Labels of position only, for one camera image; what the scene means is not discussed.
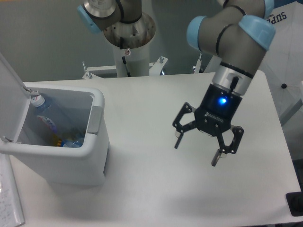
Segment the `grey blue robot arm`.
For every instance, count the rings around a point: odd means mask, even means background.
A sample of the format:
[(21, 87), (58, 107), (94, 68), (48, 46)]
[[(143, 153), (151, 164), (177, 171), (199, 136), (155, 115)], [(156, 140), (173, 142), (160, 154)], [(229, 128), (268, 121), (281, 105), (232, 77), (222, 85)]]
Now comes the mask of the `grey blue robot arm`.
[[(231, 121), (276, 32), (267, 22), (274, 8), (272, 0), (222, 0), (220, 4), (222, 11), (213, 17), (194, 18), (186, 33), (191, 47), (221, 59), (219, 68), (200, 106), (185, 103), (172, 124), (178, 140), (192, 129), (218, 139), (213, 166), (239, 147), (244, 130)], [(103, 32), (118, 50), (115, 64), (119, 77), (149, 75), (147, 55), (135, 54), (155, 33), (141, 1), (86, 0), (77, 11), (92, 33)]]

